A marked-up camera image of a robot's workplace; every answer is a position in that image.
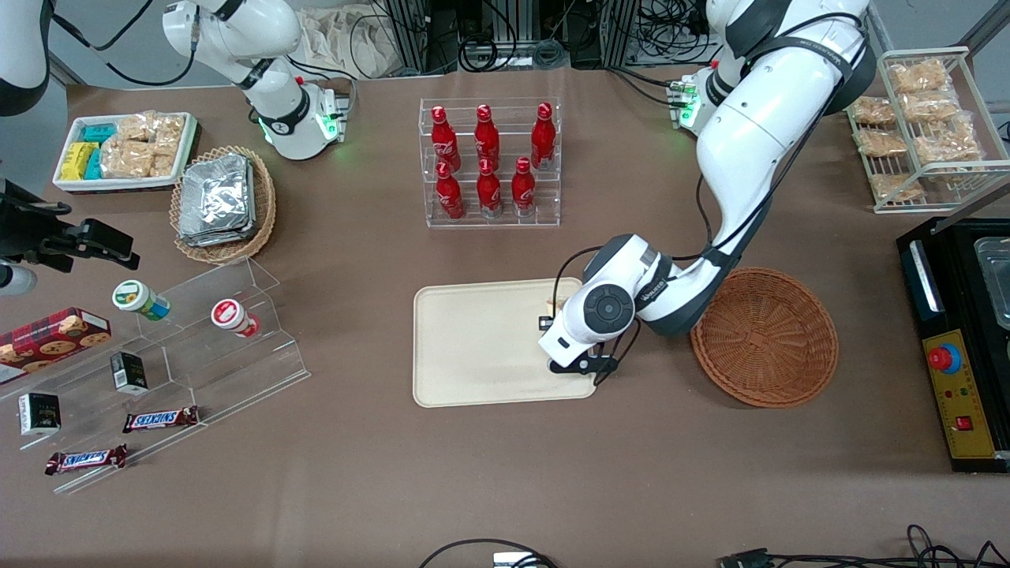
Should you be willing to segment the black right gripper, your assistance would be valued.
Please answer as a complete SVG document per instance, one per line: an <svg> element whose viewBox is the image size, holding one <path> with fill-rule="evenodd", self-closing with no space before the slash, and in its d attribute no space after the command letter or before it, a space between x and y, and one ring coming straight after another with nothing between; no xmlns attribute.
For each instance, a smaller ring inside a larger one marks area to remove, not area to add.
<svg viewBox="0 0 1010 568"><path fill-rule="evenodd" d="M1 183L1 259L12 263L35 263L58 272L73 269L71 256L44 252L48 238L60 240L70 225L60 217L68 215L68 204L52 204L10 180ZM140 268L140 256L133 251L134 238L97 219L84 219L73 230L76 255L118 263L127 270Z"/></svg>

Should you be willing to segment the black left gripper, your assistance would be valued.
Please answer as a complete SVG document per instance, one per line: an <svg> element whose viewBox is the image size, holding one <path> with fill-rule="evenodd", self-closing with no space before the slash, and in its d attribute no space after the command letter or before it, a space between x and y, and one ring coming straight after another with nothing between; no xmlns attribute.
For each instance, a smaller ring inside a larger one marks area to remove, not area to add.
<svg viewBox="0 0 1010 568"><path fill-rule="evenodd" d="M548 332L553 324L552 316L538 316L538 330ZM581 353L573 363L560 364L556 361L548 361L548 370L556 374L580 374L599 375L614 372L619 366L616 357L606 355L595 355L595 353Z"/></svg>

